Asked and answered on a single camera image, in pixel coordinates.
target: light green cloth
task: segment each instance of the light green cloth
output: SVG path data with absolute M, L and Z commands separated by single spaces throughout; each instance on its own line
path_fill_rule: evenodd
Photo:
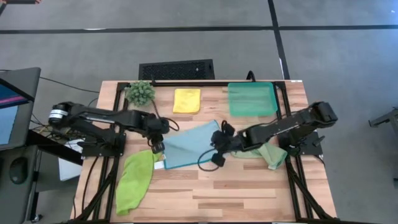
M 116 214 L 127 215 L 130 209 L 138 207 L 148 190 L 154 163 L 161 155 L 145 150 L 126 159 L 123 175 L 116 189 Z
M 277 146 L 273 146 L 268 142 L 263 144 L 259 149 L 248 152 L 232 152 L 232 156 L 238 158 L 264 158 L 268 163 L 268 169 L 275 170 L 284 162 L 287 152 Z

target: green plastic tray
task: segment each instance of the green plastic tray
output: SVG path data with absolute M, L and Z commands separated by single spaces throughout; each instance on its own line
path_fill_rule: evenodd
M 269 82 L 228 84 L 232 116 L 269 116 L 277 111 L 274 87 Z

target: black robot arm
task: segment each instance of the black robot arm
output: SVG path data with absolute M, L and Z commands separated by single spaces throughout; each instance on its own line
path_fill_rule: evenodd
M 292 116 L 269 124 L 256 124 L 240 130 L 234 136 L 234 128 L 223 121 L 221 131 L 215 131 L 211 137 L 212 145 L 217 150 L 211 161 L 222 167 L 224 153 L 231 151 L 250 151 L 261 147 L 270 138 L 288 133 L 289 145 L 296 146 L 302 138 L 317 128 L 333 126 L 337 116 L 329 103 L 316 102 L 308 108 L 295 112 Z
M 101 129 L 89 121 L 115 124 L 128 131 L 139 133 L 148 139 L 154 153 L 164 150 L 163 134 L 170 130 L 169 121 L 158 118 L 153 113 L 138 110 L 114 112 L 72 102 L 54 105 L 49 116 L 49 124 L 54 128 L 69 127 L 110 146 L 118 147 L 121 144 L 119 133 L 115 133 L 112 129 Z

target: succulent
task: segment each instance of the succulent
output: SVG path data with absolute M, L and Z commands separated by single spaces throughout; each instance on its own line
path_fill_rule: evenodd
M 151 100 L 155 99 L 154 87 L 149 82 L 139 81 L 130 83 L 130 87 L 126 87 L 125 98 L 129 103 L 135 106 L 147 105 Z

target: black floor line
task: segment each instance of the black floor line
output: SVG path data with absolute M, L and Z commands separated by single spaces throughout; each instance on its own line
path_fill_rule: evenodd
M 398 29 L 398 25 L 355 25 L 355 26 L 280 26 L 279 30 L 379 30 Z
M 37 29 L 0 30 L 0 34 L 103 34 L 134 32 L 195 32 L 195 31 L 259 31 L 273 30 L 271 26 L 203 26 L 203 27 L 143 27 L 110 29 Z
M 282 43 L 282 37 L 280 36 L 274 1 L 268 0 L 268 5 L 269 5 L 269 12 L 271 13 L 272 26 L 274 28 L 276 47 L 278 49 L 280 64 L 282 65 L 282 76 L 285 80 L 290 80 L 289 69 L 287 68 L 286 55 L 285 55 L 284 45 Z

